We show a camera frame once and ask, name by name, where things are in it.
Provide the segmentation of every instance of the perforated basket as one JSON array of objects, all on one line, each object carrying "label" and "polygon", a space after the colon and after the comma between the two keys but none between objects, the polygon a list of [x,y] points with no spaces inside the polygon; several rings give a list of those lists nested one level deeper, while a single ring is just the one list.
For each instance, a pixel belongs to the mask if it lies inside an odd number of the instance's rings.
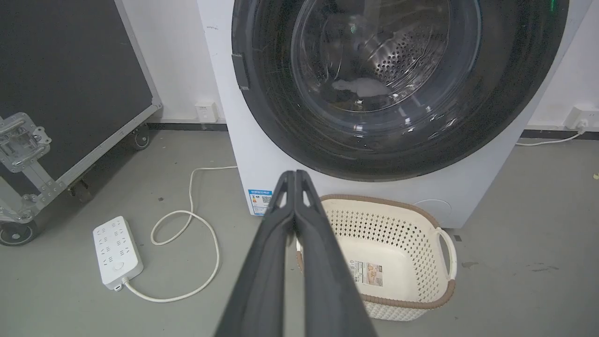
[{"label": "perforated basket", "polygon": [[[455,247],[430,214],[410,204],[354,195],[326,195],[321,201],[370,317],[411,321],[449,301]],[[449,251],[449,271],[440,238]],[[299,241],[297,260],[303,271]]]}]

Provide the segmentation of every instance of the floor stain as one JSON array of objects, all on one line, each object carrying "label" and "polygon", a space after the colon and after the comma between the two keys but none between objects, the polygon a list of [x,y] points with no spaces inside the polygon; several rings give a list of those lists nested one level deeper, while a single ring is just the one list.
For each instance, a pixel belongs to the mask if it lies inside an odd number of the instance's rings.
[{"label": "floor stain", "polygon": [[533,272],[545,272],[547,270],[559,270],[559,268],[557,267],[553,267],[553,266],[548,266],[547,268],[541,268],[541,269],[533,269]]},{"label": "floor stain", "polygon": [[479,264],[478,262],[462,262],[462,267],[470,269],[471,266]]}]

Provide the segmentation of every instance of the front-loading washing machine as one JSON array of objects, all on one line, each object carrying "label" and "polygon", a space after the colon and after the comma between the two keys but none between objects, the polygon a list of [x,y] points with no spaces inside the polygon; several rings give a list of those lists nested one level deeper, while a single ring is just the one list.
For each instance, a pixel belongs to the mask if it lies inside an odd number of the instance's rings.
[{"label": "front-loading washing machine", "polygon": [[280,174],[460,228],[592,0],[198,0],[247,205]]}]

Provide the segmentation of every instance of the wall outlet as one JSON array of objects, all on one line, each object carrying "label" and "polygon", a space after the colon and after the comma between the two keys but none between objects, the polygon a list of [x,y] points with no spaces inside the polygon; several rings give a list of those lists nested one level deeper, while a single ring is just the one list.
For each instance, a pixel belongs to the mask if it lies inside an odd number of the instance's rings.
[{"label": "wall outlet", "polygon": [[198,113],[198,119],[202,123],[216,123],[216,120],[219,118],[216,103],[214,102],[196,103],[195,111]]},{"label": "wall outlet", "polygon": [[564,126],[578,130],[581,125],[585,128],[599,127],[599,109],[589,104],[576,104],[564,121]]}]

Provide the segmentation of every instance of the washing machine door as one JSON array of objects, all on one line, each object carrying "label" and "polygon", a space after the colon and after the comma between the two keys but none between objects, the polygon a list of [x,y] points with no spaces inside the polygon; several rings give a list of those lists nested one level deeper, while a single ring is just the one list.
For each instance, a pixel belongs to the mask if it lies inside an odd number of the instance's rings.
[{"label": "washing machine door", "polygon": [[567,11],[567,0],[236,0],[233,60],[256,121],[289,156],[343,179],[405,179],[517,117]]}]

